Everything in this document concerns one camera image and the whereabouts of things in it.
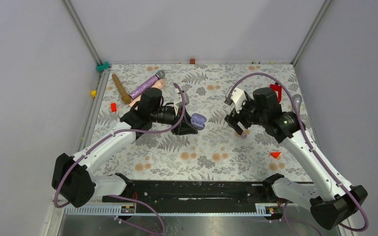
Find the purple earbud case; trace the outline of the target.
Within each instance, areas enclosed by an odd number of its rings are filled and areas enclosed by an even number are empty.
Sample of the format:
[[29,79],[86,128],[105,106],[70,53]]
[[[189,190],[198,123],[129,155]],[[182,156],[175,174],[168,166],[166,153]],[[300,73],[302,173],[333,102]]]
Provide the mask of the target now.
[[200,131],[206,127],[207,118],[201,114],[193,113],[190,118],[190,122],[197,130]]

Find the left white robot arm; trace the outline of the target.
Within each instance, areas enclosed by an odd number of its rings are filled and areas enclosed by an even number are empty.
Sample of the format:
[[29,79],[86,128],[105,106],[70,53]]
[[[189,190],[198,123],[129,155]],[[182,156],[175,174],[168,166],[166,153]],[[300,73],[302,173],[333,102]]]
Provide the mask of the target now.
[[176,87],[174,102],[164,104],[163,101],[160,89],[147,89],[102,138],[72,156],[62,153],[56,159],[51,183],[56,191],[55,207],[69,204],[81,207],[93,198],[109,195],[114,195],[121,202],[129,201],[133,195],[132,182],[124,175],[95,175],[106,160],[143,134],[163,133],[152,130],[153,123],[168,124],[165,132],[170,131],[174,135],[197,134],[205,128],[205,116],[187,112],[189,98],[180,87]]

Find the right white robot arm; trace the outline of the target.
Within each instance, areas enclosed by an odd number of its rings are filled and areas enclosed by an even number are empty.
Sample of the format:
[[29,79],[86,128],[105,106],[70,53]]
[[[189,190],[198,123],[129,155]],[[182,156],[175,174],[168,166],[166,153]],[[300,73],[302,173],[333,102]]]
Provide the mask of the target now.
[[242,89],[229,92],[226,104],[234,108],[225,121],[238,134],[244,128],[260,125],[265,132],[292,154],[314,183],[314,187],[295,183],[281,174],[264,180],[266,201],[289,200],[310,211],[314,220],[331,230],[358,211],[368,196],[362,185],[353,185],[320,152],[310,133],[294,112],[282,111],[271,88],[259,88],[253,97]]

